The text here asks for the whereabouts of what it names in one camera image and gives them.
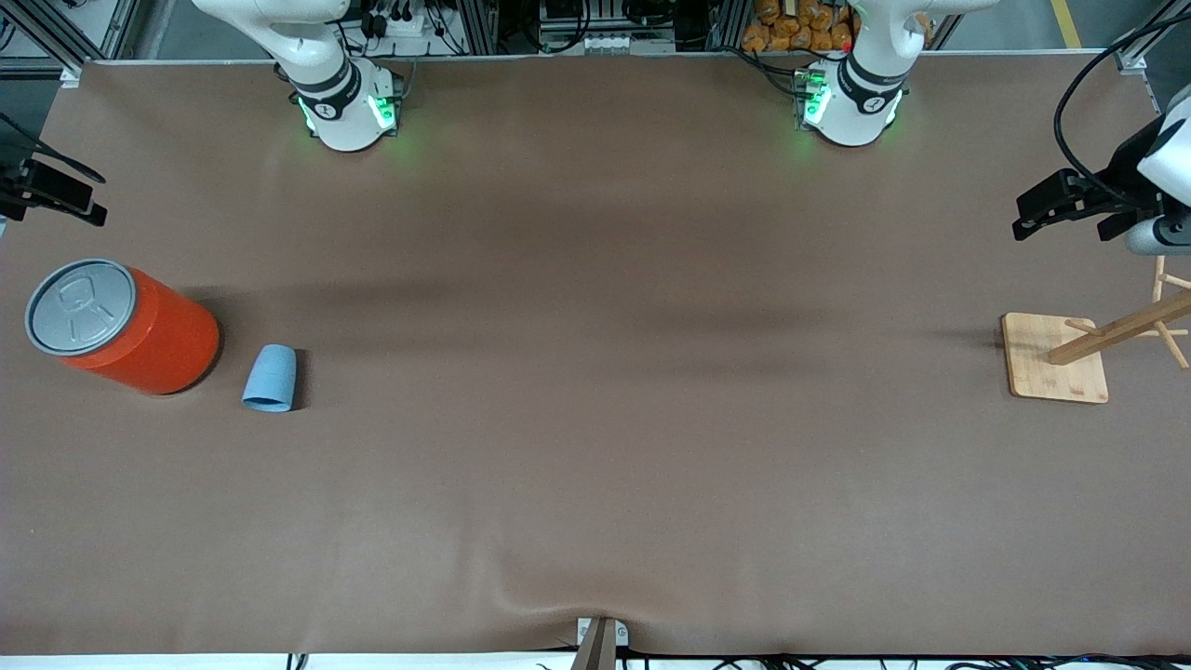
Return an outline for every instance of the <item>red cylindrical container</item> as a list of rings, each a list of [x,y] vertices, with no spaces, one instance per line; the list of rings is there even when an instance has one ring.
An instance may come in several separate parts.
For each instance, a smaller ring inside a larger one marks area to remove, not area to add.
[[[219,350],[219,325],[202,305],[104,258],[50,274],[29,300],[25,330],[66,365],[145,394],[194,384]]]

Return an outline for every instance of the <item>green led light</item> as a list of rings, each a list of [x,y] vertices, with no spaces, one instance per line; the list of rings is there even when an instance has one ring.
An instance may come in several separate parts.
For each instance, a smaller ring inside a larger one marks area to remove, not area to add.
[[[885,117],[885,125],[893,123],[893,119],[897,118],[897,104],[900,101],[902,101],[902,92],[898,90],[897,96],[893,98],[892,102],[890,102],[890,115]]]
[[[827,111],[827,104],[831,101],[831,87],[823,86],[818,93],[806,104],[806,115],[805,120],[810,124],[817,124],[823,120],[823,112]]]
[[[372,107],[373,115],[376,117],[376,123],[381,127],[393,127],[393,102],[384,98],[378,100],[369,95],[368,106]]]
[[[311,132],[314,132],[314,119],[310,117],[310,108],[306,106],[306,101],[298,98],[298,106],[301,107],[301,114],[306,117],[306,127],[308,127]]]

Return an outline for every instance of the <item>wooden stand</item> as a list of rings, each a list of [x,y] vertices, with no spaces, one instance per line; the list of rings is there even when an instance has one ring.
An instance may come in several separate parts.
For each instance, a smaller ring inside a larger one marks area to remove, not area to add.
[[[1162,287],[1179,292],[1162,296]],[[1166,323],[1191,314],[1191,281],[1166,273],[1166,256],[1154,265],[1153,303],[1118,318],[1104,327],[1083,318],[1011,312],[1002,317],[1009,389],[1021,399],[1045,399],[1077,403],[1106,403],[1108,382],[1100,352],[1131,338],[1160,338],[1179,368],[1186,357],[1174,343]]]

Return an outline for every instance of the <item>can lid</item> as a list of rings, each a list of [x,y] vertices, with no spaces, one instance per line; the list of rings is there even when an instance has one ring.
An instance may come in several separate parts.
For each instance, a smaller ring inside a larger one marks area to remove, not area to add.
[[[25,307],[33,346],[56,357],[77,357],[108,344],[124,330],[137,301],[124,265],[85,258],[54,270]]]

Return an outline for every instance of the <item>blue cup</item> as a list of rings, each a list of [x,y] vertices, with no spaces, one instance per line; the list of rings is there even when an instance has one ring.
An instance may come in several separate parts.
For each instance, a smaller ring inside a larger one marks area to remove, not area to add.
[[[294,406],[298,355],[285,345],[266,345],[248,375],[242,401],[258,412],[289,412]]]

